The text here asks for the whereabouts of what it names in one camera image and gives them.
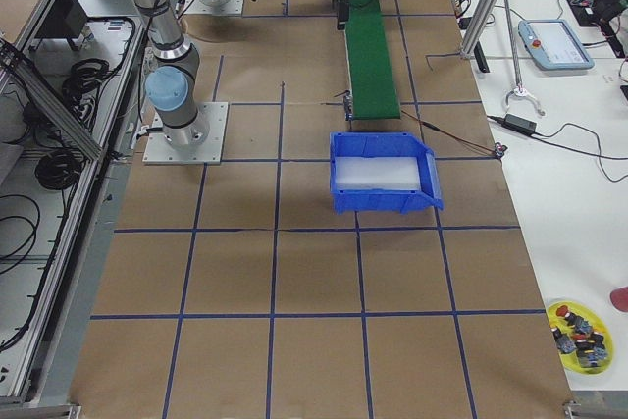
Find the teach pendant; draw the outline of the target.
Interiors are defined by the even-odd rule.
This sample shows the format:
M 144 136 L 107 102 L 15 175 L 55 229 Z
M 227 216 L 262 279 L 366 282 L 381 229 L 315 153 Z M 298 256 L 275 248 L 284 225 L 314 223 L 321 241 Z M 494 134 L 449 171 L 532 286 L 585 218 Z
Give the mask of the teach pendant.
M 519 37 L 543 71 L 589 70 L 595 62 L 565 20 L 520 21 Z

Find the right blue plastic bin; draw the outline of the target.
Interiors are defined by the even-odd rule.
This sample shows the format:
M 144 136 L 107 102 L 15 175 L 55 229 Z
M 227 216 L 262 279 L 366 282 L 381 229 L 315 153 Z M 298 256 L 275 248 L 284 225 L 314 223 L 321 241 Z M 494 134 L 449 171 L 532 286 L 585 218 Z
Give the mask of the right blue plastic bin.
M 435 153 L 408 132 L 333 132 L 330 193 L 339 214 L 444 208 Z

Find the white foam pad right bin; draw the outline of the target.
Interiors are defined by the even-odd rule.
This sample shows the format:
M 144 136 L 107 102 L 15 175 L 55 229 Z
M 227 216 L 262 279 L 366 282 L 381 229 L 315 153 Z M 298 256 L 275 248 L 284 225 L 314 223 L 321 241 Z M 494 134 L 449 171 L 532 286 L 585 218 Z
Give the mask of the white foam pad right bin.
M 419 190 L 421 186 L 413 157 L 338 157 L 332 182 L 338 190 Z

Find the black power adapter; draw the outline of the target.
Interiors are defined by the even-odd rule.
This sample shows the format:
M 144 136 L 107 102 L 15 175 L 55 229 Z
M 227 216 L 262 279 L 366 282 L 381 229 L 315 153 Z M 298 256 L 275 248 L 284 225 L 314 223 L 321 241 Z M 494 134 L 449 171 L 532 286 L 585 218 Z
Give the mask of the black power adapter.
M 503 117 L 502 125 L 511 131 L 527 136 L 533 135 L 536 132 L 537 126 L 537 124 L 533 121 L 512 114 L 506 114 Z

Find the green conveyor belt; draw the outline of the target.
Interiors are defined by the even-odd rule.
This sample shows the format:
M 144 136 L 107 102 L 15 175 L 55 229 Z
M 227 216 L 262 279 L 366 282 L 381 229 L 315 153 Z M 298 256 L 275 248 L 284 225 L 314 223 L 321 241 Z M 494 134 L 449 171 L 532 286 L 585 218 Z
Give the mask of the green conveyor belt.
M 400 102 L 379 0 L 349 0 L 345 24 L 349 93 L 346 118 L 383 120 L 400 117 Z

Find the yellow plate with buttons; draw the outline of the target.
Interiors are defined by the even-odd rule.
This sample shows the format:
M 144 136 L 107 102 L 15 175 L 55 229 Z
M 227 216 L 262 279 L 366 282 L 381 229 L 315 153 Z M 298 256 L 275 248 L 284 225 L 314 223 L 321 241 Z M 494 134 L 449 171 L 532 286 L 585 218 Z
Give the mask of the yellow plate with buttons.
M 609 329 L 593 310 L 573 300 L 559 300 L 546 308 L 550 330 L 563 367 L 582 375 L 609 368 L 614 345 Z

